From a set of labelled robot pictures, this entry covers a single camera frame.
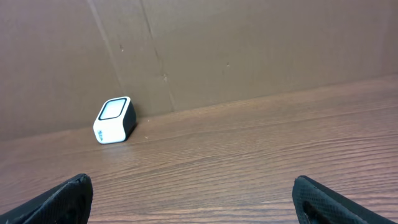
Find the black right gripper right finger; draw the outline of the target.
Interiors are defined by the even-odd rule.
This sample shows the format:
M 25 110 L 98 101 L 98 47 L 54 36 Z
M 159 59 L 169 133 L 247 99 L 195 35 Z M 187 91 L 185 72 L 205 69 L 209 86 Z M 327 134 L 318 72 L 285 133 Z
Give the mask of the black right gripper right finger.
M 300 224 L 395 224 L 305 175 L 295 179 L 292 199 Z

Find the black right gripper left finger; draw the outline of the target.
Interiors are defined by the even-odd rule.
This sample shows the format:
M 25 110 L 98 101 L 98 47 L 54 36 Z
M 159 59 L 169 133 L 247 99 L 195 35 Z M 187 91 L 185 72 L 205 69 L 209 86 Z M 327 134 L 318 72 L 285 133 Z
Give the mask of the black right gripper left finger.
M 86 174 L 71 179 L 1 215 L 5 224 L 87 224 L 93 201 L 93 185 Z

